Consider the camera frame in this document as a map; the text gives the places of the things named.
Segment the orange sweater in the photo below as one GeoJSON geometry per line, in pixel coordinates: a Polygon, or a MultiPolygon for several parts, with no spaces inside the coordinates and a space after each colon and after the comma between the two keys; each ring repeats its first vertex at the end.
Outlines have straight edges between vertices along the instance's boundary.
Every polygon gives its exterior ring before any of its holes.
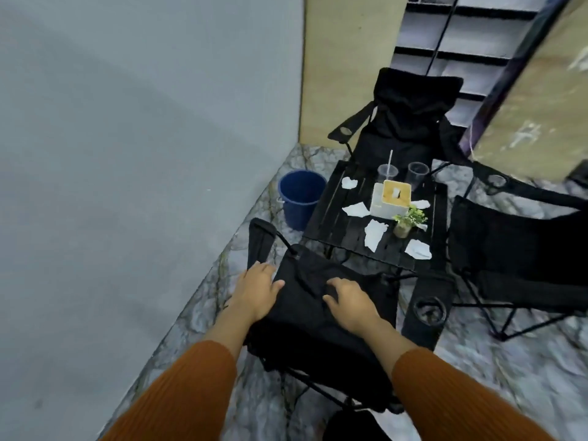
{"type": "MultiPolygon", "coordinates": [[[[214,341],[196,343],[103,440],[217,440],[236,374],[227,348],[214,341]]],[[[392,383],[423,441],[553,441],[498,395],[426,349],[405,353],[392,383]]]]}

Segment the white tissue box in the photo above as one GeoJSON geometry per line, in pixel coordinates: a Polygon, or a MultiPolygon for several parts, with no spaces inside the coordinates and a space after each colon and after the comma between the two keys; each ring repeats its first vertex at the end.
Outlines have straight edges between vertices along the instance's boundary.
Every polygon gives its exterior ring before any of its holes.
{"type": "Polygon", "coordinates": [[[395,215],[406,215],[410,205],[410,193],[410,184],[390,180],[375,183],[371,193],[370,215],[386,220],[391,220],[395,215]],[[395,189],[400,190],[398,198],[393,198],[392,193],[395,189]]]}

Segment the marble floor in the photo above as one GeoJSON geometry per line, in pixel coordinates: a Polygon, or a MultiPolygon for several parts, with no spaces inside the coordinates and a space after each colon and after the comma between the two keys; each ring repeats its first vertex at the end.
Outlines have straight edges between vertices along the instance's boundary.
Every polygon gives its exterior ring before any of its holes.
{"type": "MultiPolygon", "coordinates": [[[[336,162],[345,157],[344,150],[300,145],[292,150],[129,389],[107,427],[212,325],[224,301],[230,296],[237,276],[246,268],[247,227],[253,217],[271,221],[290,242],[300,240],[302,233],[285,225],[283,211],[277,201],[277,180],[290,170],[300,168],[316,170],[328,178],[336,162]]],[[[438,172],[436,178],[448,185],[450,207],[455,195],[465,192],[472,172],[467,168],[451,166],[438,172]]],[[[570,190],[575,188],[573,186],[549,183],[542,183],[541,186],[584,194],[580,189],[570,190]]],[[[540,206],[508,194],[489,197],[478,186],[469,198],[507,213],[537,218],[569,213],[562,207],[540,206]]],[[[270,261],[278,265],[284,253],[284,245],[277,240],[270,261]]],[[[367,262],[359,257],[351,257],[347,263],[364,273],[386,269],[377,262],[367,262]]],[[[401,288],[398,328],[401,328],[413,286],[414,283],[406,281],[401,288]]],[[[500,319],[500,313],[496,312],[495,317],[500,319]]],[[[515,317],[514,327],[525,327],[545,317],[539,311],[520,311],[515,317]]],[[[586,439],[588,322],[585,318],[569,318],[535,333],[498,343],[489,336],[488,327],[478,311],[454,308],[435,353],[495,390],[556,439],[586,439]]],[[[304,385],[290,376],[265,372],[260,361],[249,355],[246,349],[242,350],[237,367],[238,378],[222,440],[320,440],[325,422],[337,410],[333,403],[310,390],[295,405],[304,385]]],[[[375,416],[394,441],[419,439],[408,415],[376,413],[375,416]]]]}

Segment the white paper scrap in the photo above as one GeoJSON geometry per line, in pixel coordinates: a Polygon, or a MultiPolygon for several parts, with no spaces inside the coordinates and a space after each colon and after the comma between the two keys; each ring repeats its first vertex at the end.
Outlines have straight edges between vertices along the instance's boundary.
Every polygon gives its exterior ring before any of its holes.
{"type": "Polygon", "coordinates": [[[426,199],[411,201],[410,205],[416,207],[417,209],[426,209],[427,207],[431,207],[431,203],[429,203],[426,199]]]}
{"type": "Polygon", "coordinates": [[[344,207],[343,211],[349,216],[364,217],[369,215],[369,210],[364,203],[357,203],[353,206],[344,207]]]}
{"type": "Polygon", "coordinates": [[[341,187],[346,190],[351,190],[357,187],[357,179],[351,179],[346,176],[341,180],[341,187]]]}
{"type": "Polygon", "coordinates": [[[409,241],[405,252],[417,260],[430,260],[431,250],[427,243],[418,240],[409,241]]]}
{"type": "Polygon", "coordinates": [[[370,249],[370,251],[376,251],[378,248],[378,243],[382,239],[382,235],[384,235],[384,232],[386,232],[387,228],[387,224],[380,223],[375,220],[371,220],[366,226],[366,238],[364,240],[364,244],[370,249]]]}

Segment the potted plant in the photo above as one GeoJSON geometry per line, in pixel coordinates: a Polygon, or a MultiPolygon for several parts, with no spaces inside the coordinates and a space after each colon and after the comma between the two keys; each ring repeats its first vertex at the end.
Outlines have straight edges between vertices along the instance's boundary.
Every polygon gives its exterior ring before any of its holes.
{"type": "Polygon", "coordinates": [[[393,230],[394,235],[399,238],[406,238],[410,230],[417,224],[422,224],[427,221],[427,217],[421,209],[416,206],[410,205],[406,215],[394,215],[392,217],[397,222],[396,227],[393,230]]]}

